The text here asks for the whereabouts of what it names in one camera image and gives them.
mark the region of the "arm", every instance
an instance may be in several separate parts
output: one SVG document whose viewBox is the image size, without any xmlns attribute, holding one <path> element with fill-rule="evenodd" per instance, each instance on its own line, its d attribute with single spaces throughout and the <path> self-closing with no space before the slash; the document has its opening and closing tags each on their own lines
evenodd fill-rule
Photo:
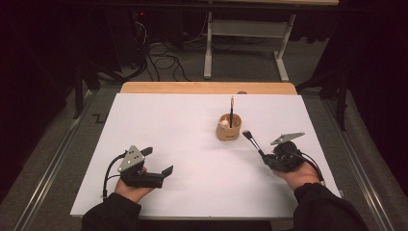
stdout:
<svg viewBox="0 0 408 231">
<path fill-rule="evenodd" d="M 308 230 L 369 230 L 355 208 L 319 183 L 314 169 L 304 163 L 297 171 L 274 171 L 294 190 L 298 206 L 293 214 L 293 228 Z"/>
<path fill-rule="evenodd" d="M 82 230 L 140 230 L 138 202 L 154 189 L 127 187 L 118 180 L 115 192 L 82 218 Z"/>
</svg>

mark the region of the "hand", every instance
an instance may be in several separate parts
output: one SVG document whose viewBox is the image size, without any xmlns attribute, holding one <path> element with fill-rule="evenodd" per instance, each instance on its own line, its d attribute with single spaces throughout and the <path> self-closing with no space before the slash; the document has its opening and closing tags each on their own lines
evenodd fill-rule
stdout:
<svg viewBox="0 0 408 231">
<path fill-rule="evenodd" d="M 116 183 L 115 193 L 118 193 L 135 203 L 139 203 L 139 201 L 147 194 L 152 192 L 153 188 L 133 188 L 128 187 L 121 179 L 119 179 Z"/>
<path fill-rule="evenodd" d="M 296 171 L 283 172 L 273 170 L 273 173 L 286 180 L 293 191 L 306 183 L 313 184 L 320 182 L 315 169 L 307 162 L 303 163 Z"/>
</svg>

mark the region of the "person's right hand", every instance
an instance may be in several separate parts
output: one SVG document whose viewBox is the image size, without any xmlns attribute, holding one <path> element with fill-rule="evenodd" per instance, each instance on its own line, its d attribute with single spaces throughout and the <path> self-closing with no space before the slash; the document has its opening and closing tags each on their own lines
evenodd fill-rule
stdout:
<svg viewBox="0 0 408 231">
<path fill-rule="evenodd" d="M 309 163 L 303 163 L 296 171 L 283 172 L 273 170 L 273 173 L 288 183 L 289 187 L 294 191 L 306 183 L 319 183 L 319 177 L 315 169 Z"/>
</svg>

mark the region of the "white table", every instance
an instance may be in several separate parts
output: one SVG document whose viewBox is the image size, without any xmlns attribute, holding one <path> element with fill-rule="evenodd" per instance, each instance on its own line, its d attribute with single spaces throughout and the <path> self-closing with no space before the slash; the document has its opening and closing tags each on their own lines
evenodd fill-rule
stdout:
<svg viewBox="0 0 408 231">
<path fill-rule="evenodd" d="M 131 145 L 153 147 L 150 172 L 174 166 L 172 175 L 140 201 L 141 218 L 291 218 L 293 192 L 264 165 L 253 145 L 240 136 L 219 141 L 217 119 L 229 112 L 230 94 L 119 93 L 96 146 L 71 215 L 82 216 L 102 202 L 103 178 L 111 160 Z M 264 152 L 281 134 L 305 132 L 297 147 L 319 164 L 328 189 L 339 195 L 301 96 L 237 94 L 235 113 Z M 120 161 L 113 166 L 116 174 Z M 115 188 L 111 179 L 108 192 Z"/>
</svg>

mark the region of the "black sleeve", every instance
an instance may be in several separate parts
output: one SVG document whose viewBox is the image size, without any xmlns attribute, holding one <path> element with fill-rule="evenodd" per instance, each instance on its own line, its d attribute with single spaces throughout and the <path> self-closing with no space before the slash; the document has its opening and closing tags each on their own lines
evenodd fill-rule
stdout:
<svg viewBox="0 0 408 231">
<path fill-rule="evenodd" d="M 96 205 L 82 217 L 82 230 L 139 231 L 141 206 L 117 193 Z"/>
<path fill-rule="evenodd" d="M 347 201 L 338 198 L 321 184 L 305 184 L 294 191 L 298 206 L 293 214 L 295 231 L 369 230 Z"/>
</svg>

